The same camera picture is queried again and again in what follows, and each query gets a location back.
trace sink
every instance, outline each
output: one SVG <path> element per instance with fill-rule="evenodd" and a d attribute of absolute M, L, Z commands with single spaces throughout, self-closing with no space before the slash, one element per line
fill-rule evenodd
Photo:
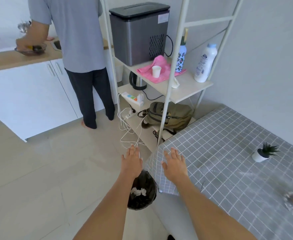
<path fill-rule="evenodd" d="M 61 51 L 60 40 L 51 41 L 51 44 L 53 49 L 55 49 L 56 51 Z"/>

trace backpack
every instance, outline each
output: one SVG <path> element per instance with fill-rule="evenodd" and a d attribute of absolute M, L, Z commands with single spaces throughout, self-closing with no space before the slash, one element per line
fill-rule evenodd
<path fill-rule="evenodd" d="M 149 109 L 145 109 L 139 112 L 138 116 L 140 118 L 144 118 L 141 124 L 142 128 L 148 129 L 153 125 L 161 125 L 163 109 L 164 103 L 154 102 L 150 105 Z M 164 126 L 166 127 L 165 130 L 172 135 L 175 135 L 177 132 L 183 130 L 190 123 L 192 113 L 193 110 L 188 105 L 174 104 L 173 102 L 169 102 L 168 111 L 164 122 Z M 157 138 L 159 137 L 158 134 L 159 132 L 154 133 Z"/>

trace cabinet handle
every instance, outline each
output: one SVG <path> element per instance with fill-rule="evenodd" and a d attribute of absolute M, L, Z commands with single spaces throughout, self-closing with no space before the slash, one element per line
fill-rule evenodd
<path fill-rule="evenodd" d="M 52 71 L 52 68 L 51 68 L 51 66 L 49 64 L 48 64 L 48 70 L 49 70 L 49 72 L 51 73 L 52 76 L 55 76 L 54 72 Z"/>
<path fill-rule="evenodd" d="M 62 71 L 61 71 L 61 68 L 60 68 L 60 66 L 59 66 L 59 63 L 55 63 L 55 66 L 56 66 L 56 68 L 59 70 L 59 72 L 60 72 L 60 74 L 61 75 L 63 75 L 63 73 L 62 73 Z"/>

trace black trash bag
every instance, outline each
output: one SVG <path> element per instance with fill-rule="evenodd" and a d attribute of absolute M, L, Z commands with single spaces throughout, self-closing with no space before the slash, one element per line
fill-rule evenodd
<path fill-rule="evenodd" d="M 145 189 L 146 196 L 142 194 L 139 196 L 136 196 L 134 193 L 130 194 L 128 208 L 131 210 L 142 210 L 151 205 L 157 197 L 157 183 L 148 171 L 142 170 L 139 177 L 133 181 L 131 189 L 133 188 L 137 190 Z"/>

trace blue bottle cap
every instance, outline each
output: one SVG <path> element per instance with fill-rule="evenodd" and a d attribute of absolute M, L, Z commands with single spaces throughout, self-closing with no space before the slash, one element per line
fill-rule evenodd
<path fill-rule="evenodd" d="M 208 47 L 208 48 L 216 48 L 216 46 L 217 46 L 217 44 L 210 44 L 210 43 L 209 43 L 207 47 Z"/>

